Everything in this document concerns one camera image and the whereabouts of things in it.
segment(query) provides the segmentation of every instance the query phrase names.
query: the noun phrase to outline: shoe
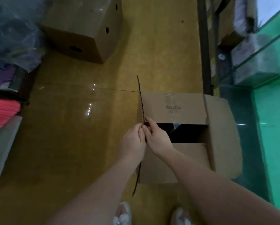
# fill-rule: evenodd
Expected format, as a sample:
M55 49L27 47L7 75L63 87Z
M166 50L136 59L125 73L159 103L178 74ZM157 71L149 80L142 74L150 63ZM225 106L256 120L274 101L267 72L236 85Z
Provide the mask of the shoe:
M172 213L170 225L191 225L190 216L183 208L179 207Z
M117 208L113 225L131 225L131 208L127 202L121 202Z

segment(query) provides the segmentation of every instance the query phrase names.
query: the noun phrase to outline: finger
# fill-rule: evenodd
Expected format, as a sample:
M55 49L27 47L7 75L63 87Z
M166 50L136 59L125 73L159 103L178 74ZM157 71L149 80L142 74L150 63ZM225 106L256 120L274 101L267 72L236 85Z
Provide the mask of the finger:
M133 128L131 128L131 131L134 132L134 131L139 131L139 128L142 126L143 124L142 123L138 123L137 125L135 125Z
M149 123L153 132L156 131L159 128L157 123L155 123L155 121L152 120L150 117L145 117L145 119L146 119L146 121L148 121L148 123Z
M143 132L142 128L139 128L139 138L140 138L140 142L145 142L145 134Z
M146 125L142 125L141 128L143 129L143 132L144 132L144 134L146 136L146 139L148 139L151 136L150 130L148 129L148 127Z

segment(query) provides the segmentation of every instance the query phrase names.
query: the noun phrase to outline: yellow floor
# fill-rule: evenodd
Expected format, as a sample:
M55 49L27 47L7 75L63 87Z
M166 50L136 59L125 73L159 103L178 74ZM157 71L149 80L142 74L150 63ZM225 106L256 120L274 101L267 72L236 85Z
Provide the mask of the yellow floor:
M137 75L143 90L202 92L196 0L123 0L123 12L105 64L44 59L0 179L0 225L44 223L113 164L136 124ZM132 197L135 179L122 197L133 224L168 224L179 205L195 217L178 184L138 185Z

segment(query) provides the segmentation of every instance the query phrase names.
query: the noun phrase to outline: purple item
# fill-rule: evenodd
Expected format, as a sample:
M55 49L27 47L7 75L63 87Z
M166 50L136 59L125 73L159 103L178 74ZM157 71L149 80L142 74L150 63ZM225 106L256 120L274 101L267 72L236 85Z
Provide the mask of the purple item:
M15 65L5 65L5 67L0 68L0 87L2 84L11 82L16 70Z

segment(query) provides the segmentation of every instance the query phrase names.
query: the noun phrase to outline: forearm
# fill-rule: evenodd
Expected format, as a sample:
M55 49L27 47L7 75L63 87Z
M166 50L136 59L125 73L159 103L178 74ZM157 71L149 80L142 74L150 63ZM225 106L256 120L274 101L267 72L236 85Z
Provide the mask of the forearm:
M172 169L208 224L280 224L280 210L182 153L168 150L161 159Z
M132 161L119 160L48 224L112 224L121 194L136 166Z

